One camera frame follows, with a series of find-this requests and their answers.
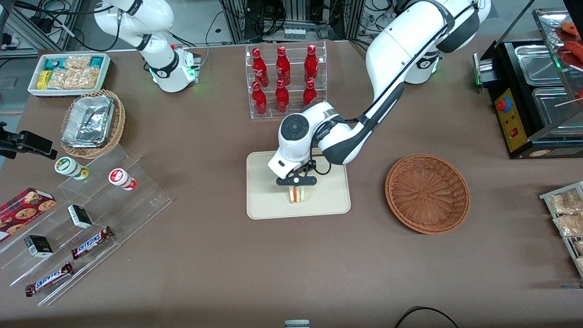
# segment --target cookie box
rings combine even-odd
[[[43,191],[28,188],[8,203],[0,205],[0,242],[13,235],[57,202]]]
[[[70,55],[75,56],[91,56],[91,57],[102,57],[103,61],[101,62],[101,67],[99,69],[99,75],[97,76],[97,82],[95,83],[95,87],[93,89],[68,89],[68,90],[59,90],[59,89],[39,89],[37,87],[37,82],[39,78],[42,78],[41,72],[45,70],[45,65],[47,60],[55,60],[57,58],[64,58]],[[33,77],[30,79],[29,83],[29,93],[31,95],[37,97],[75,97],[80,95],[85,95],[90,92],[95,92],[101,90],[103,86],[103,82],[106,79],[107,69],[109,68],[110,64],[110,57],[107,54],[102,53],[70,53],[70,54],[47,54],[42,55],[38,59],[38,63],[36,68],[34,69]]]

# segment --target snickers bar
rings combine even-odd
[[[81,246],[77,247],[76,249],[73,249],[71,251],[71,253],[73,254],[73,259],[74,260],[78,259],[81,255],[89,252],[95,246],[101,244],[105,239],[109,238],[109,236],[111,235],[113,235],[113,232],[111,231],[110,227],[107,226],[105,229],[101,230],[91,239],[89,239],[85,243],[82,243]]]
[[[42,280],[37,281],[36,284],[26,286],[26,289],[24,291],[26,293],[26,297],[31,297],[34,294],[38,293],[44,287],[50,284],[54,284],[57,280],[72,274],[73,266],[71,265],[71,262],[67,262],[65,266],[51,273],[50,275],[44,277]]]

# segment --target yellow control panel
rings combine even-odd
[[[514,98],[510,89],[506,90],[496,101],[496,112],[504,131],[506,144],[511,152],[520,148],[527,142],[524,126],[514,104]]]

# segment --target foil tray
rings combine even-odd
[[[532,86],[560,86],[559,73],[544,45],[520,46],[514,50],[526,82]]]

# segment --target wicker basket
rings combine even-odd
[[[125,123],[124,104],[121,103],[120,99],[117,97],[115,93],[108,90],[99,90],[96,92],[88,93],[81,97],[97,97],[97,96],[108,96],[115,100],[113,118],[111,119],[109,141],[104,147],[101,148],[73,148],[66,146],[61,141],[61,146],[63,147],[65,152],[71,156],[81,157],[85,159],[94,159],[113,149],[117,144],[120,143],[121,135],[124,133]],[[75,102],[73,102],[71,106],[69,106],[69,110],[67,110],[67,113],[65,114],[65,119],[61,124],[61,133],[65,133],[65,128],[67,126],[67,122],[69,122],[69,115],[71,115],[71,109],[73,108],[73,104],[75,104]]]
[[[462,175],[443,159],[426,154],[403,157],[393,165],[385,196],[403,224],[428,235],[452,231],[470,209]]]

